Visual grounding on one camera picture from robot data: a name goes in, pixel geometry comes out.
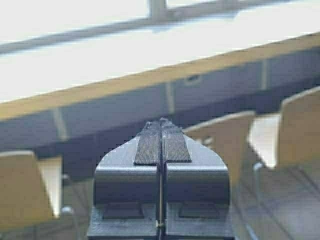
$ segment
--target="chair backrest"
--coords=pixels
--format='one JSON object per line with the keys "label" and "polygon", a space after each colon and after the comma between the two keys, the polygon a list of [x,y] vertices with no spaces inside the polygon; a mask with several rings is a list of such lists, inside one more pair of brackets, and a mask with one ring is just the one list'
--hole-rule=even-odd
{"label": "chair backrest", "polygon": [[215,151],[228,167],[230,183],[241,176],[243,154],[254,111],[243,111],[215,118],[186,128],[184,133]]}
{"label": "chair backrest", "polygon": [[277,168],[320,159],[320,86],[282,102]]}
{"label": "chair backrest", "polygon": [[0,153],[0,232],[54,218],[32,151]]}

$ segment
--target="tiled floor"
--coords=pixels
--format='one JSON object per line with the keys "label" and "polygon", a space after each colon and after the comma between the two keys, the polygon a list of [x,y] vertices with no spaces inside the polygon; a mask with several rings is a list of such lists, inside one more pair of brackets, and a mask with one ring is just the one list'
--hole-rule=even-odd
{"label": "tiled floor", "polygon": [[[320,239],[320,194],[313,189],[296,169],[261,171],[263,204],[258,208],[253,188],[252,167],[257,156],[248,148],[243,165],[239,195],[232,192],[231,215],[233,229],[238,240],[319,240]],[[320,186],[320,161],[304,164],[302,168]],[[92,180],[77,183],[82,204],[69,187],[63,191],[64,205],[71,205],[78,215],[80,234],[86,239],[88,207],[92,204]],[[5,234],[5,240],[34,239],[34,229],[26,228]],[[36,228],[38,240],[76,239],[70,216],[41,224]]]}

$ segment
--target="wooden desk edge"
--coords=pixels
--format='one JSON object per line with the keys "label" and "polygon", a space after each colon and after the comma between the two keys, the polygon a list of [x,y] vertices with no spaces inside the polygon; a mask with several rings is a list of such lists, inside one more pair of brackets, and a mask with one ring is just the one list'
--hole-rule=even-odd
{"label": "wooden desk edge", "polygon": [[320,46],[320,32],[0,103],[0,121]]}

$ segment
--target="bright window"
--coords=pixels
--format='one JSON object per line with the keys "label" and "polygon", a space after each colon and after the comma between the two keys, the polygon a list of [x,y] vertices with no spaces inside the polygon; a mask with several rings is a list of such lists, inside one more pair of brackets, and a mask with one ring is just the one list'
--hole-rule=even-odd
{"label": "bright window", "polygon": [[0,44],[148,16],[148,0],[7,0]]}

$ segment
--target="long desk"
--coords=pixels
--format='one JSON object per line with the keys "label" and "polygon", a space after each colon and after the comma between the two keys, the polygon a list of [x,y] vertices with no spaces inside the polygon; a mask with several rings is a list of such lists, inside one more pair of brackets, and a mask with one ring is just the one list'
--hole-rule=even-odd
{"label": "long desk", "polygon": [[[170,116],[187,127],[274,108],[319,82],[319,12],[316,0],[277,3],[0,55],[0,151],[62,154],[74,174],[95,153],[90,176],[146,120]],[[284,62],[288,70],[276,69]],[[182,92],[190,76],[202,76],[202,86]],[[203,99],[192,98],[197,88]]]}

